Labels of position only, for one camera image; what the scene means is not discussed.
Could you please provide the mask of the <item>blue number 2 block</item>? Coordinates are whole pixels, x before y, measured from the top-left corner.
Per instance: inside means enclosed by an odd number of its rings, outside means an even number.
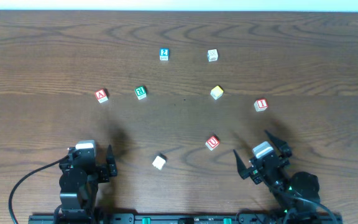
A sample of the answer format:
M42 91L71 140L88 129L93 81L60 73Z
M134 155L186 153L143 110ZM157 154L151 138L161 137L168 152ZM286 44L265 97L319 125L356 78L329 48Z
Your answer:
M169 49L161 48L159 51L159 58L161 61L169 60Z

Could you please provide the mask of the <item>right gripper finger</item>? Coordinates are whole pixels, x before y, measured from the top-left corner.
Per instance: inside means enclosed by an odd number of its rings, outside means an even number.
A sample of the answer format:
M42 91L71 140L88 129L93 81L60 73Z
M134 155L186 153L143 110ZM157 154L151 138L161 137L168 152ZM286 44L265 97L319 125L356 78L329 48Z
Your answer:
M242 179L246 179L249 177L249 170L248 168L245 166L245 164L243 163L242 159L240 158L240 156L238 155L237 151L234 149L233 153L235 155L236 158L236 166L237 166L237 172L240 175L240 177Z
M266 135L270 139L270 141L273 143L273 145L278 149L278 151L281 153L284 157L291 157L292 151L291 147L288 145L288 143L284 140L279 139L278 137L274 136L267 130L265 130Z

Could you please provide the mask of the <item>red letter I block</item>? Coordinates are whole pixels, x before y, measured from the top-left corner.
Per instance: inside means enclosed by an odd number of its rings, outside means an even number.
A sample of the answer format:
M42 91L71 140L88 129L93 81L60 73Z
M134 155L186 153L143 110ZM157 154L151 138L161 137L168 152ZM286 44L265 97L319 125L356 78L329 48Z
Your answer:
M267 100L265 98L261 98L255 101L254 108L257 112L264 111L269 107Z

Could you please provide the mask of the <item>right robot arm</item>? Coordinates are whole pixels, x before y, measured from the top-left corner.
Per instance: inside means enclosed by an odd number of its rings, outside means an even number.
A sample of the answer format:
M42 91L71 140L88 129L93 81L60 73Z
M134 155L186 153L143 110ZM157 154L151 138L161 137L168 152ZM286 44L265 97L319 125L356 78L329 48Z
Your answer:
M291 147L270 132L265 133L270 141L253 148L250 167L246 167L237 151L233 151L239 176L244 180L250 178L256 185L265 184L282 208L263 222L339 223L337 216L321 204L318 177L309 172L289 176L285 168L290 165Z

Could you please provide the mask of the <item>red letter A block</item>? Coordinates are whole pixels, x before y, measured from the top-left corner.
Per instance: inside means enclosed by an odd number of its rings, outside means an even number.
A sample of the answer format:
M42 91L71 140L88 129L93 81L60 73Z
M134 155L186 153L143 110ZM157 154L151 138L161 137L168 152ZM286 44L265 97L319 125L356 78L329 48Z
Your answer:
M104 103L105 101L108 101L108 96L104 89L96 91L94 95L99 103Z

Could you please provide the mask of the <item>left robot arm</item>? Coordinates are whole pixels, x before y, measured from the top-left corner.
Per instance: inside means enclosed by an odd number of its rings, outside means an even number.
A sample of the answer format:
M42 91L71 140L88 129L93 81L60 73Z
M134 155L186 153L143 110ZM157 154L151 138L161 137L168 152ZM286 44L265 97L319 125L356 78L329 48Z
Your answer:
M96 208L98 185L117 176L117 165L109 145L106 162L96 163L96 145L79 143L68 149L66 158L59 162L62 176L59 180L61 205L55 209L53 223L106 223L104 213Z

